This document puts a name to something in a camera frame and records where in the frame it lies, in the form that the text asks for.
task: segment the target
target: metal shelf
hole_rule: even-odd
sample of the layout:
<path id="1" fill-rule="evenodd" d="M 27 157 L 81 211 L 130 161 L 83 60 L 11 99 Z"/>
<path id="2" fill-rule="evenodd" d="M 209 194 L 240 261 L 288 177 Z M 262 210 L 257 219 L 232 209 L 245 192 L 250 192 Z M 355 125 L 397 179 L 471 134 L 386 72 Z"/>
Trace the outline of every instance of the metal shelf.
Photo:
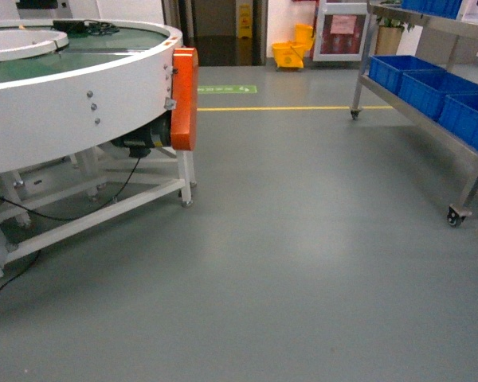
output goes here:
<path id="1" fill-rule="evenodd" d="M 352 118 L 358 118 L 359 112 L 361 111 L 359 100 L 362 87 L 364 86 L 370 89 L 378 97 L 384 99 L 406 118 L 416 123 L 422 130 L 432 135 L 437 141 L 446 145 L 455 155 L 460 158 L 465 158 L 472 163 L 473 170 L 469 174 L 459 200 L 456 204 L 449 206 L 449 212 L 447 215 L 449 224 L 453 227 L 458 227 L 467 216 L 472 214 L 468 207 L 478 191 L 478 152 L 458 137 L 448 132 L 441 125 L 398 98 L 395 94 L 371 80 L 365 73 L 369 62 L 368 52 L 370 51 L 370 44 L 374 32 L 377 29 L 375 22 L 372 20 L 372 15 L 394 18 L 410 24 L 420 25 L 425 28 L 440 30 L 441 32 L 455 35 L 456 41 L 447 65 L 448 70 L 451 70 L 455 61 L 456 43 L 458 42 L 459 36 L 478 40 L 478 24 L 457 21 L 449 18 L 440 18 L 428 14 L 420 14 L 411 10 L 403 10 L 396 6 L 384 6 L 378 2 L 369 2 L 367 9 L 369 12 L 368 30 L 365 39 L 365 47 L 362 53 L 355 95 L 351 106 Z"/>
<path id="2" fill-rule="evenodd" d="M 455 153 L 455 155 L 470 162 L 473 162 L 478 158 L 478 152 L 475 149 L 457 138 L 455 135 L 451 134 L 439 123 L 431 120 L 419 110 L 398 98 L 389 90 L 383 88 L 367 75 L 360 76 L 359 81 L 375 95 L 386 101 L 394 109 L 403 114 L 407 119 L 410 119 L 420 126 L 424 131 L 432 135 L 437 141 L 446 145 L 446 147 Z"/>
<path id="3" fill-rule="evenodd" d="M 394 18 L 425 28 L 478 40 L 478 24 L 476 23 L 421 14 L 412 10 L 403 10 L 400 6 L 385 6 L 377 2 L 368 4 L 368 12 L 384 18 Z"/>

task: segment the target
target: pink sign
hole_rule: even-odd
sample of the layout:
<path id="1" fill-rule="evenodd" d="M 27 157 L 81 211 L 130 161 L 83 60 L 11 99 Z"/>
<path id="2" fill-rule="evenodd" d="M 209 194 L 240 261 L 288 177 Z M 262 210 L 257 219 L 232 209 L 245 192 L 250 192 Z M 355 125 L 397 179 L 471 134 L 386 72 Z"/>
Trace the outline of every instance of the pink sign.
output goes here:
<path id="1" fill-rule="evenodd" d="M 354 34 L 356 18 L 353 14 L 335 14 L 331 22 L 331 34 Z"/>

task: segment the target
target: yellow mop bucket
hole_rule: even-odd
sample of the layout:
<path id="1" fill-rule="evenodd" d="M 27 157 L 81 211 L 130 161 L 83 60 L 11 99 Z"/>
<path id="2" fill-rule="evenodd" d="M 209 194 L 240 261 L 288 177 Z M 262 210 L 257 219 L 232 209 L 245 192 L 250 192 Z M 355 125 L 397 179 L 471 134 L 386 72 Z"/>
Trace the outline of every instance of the yellow mop bucket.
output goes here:
<path id="1" fill-rule="evenodd" d="M 303 68 L 304 45 L 294 42 L 272 44 L 272 54 L 278 68 Z"/>
<path id="2" fill-rule="evenodd" d="M 296 24 L 296 43 L 304 46 L 304 50 L 310 50 L 315 40 L 313 26 L 306 24 Z"/>

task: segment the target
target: green floor sign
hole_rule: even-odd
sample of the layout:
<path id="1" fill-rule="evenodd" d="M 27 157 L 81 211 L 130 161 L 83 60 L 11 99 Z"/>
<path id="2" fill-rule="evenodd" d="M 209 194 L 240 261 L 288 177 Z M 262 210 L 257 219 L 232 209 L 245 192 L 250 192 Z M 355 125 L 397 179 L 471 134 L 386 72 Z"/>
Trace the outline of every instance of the green floor sign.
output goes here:
<path id="1" fill-rule="evenodd" d="M 255 85 L 213 85 L 199 86 L 198 94 L 253 94 L 257 92 Z"/>

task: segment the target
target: blue plastic crate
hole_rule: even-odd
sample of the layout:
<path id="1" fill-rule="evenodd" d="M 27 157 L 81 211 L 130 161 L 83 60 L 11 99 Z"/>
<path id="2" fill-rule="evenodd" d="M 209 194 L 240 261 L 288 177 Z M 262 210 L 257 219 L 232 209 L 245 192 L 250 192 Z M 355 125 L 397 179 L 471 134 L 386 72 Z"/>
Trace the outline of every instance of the blue plastic crate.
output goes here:
<path id="1" fill-rule="evenodd" d="M 448 95 L 439 124 L 478 150 L 478 94 Z"/>
<path id="2" fill-rule="evenodd" d="M 368 76 L 390 92 L 398 94 L 402 74 L 421 70 L 445 72 L 443 68 L 413 56 L 373 56 Z"/>
<path id="3" fill-rule="evenodd" d="M 403 0 L 402 8 L 442 18 L 456 18 L 461 3 L 462 0 Z"/>
<path id="4" fill-rule="evenodd" d="M 398 96 L 437 121 L 451 94 L 478 93 L 478 84 L 448 72 L 412 72 L 402 76 Z"/>

